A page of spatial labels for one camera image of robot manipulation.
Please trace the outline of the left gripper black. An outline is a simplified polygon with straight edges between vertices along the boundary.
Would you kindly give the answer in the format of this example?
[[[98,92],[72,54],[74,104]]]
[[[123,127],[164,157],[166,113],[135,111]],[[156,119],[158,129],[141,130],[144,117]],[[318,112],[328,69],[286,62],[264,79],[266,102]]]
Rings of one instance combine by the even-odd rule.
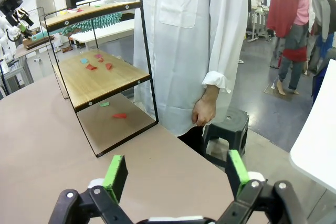
[[[9,23],[18,23],[17,28],[25,38],[31,38],[32,32],[20,20],[32,26],[34,22],[25,11],[17,11],[23,0],[1,0],[1,12]]]

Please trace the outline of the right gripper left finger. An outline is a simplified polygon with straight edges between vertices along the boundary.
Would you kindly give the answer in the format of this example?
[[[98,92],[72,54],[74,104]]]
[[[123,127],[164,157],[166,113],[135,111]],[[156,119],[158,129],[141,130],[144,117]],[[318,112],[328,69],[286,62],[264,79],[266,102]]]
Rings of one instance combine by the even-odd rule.
[[[119,206],[127,176],[124,156],[115,155],[102,185],[87,188],[82,193],[63,190],[48,222],[89,223],[90,219],[100,217],[104,223],[132,223]]]

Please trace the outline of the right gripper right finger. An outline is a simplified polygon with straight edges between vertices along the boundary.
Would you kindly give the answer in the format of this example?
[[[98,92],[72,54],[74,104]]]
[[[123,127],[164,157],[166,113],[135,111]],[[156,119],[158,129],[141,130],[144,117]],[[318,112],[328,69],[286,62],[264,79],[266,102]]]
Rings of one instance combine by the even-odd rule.
[[[270,223],[307,223],[289,181],[280,180],[270,185],[250,178],[237,150],[228,151],[225,172],[234,200],[217,223],[247,223],[255,211],[263,212]]]

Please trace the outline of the person's left hand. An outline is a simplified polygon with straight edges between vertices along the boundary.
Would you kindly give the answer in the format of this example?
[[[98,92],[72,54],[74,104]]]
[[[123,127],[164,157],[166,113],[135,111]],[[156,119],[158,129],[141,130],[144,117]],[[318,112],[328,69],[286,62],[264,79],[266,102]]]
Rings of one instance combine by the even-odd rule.
[[[197,126],[205,126],[216,115],[216,101],[213,99],[199,99],[192,112],[192,122]]]

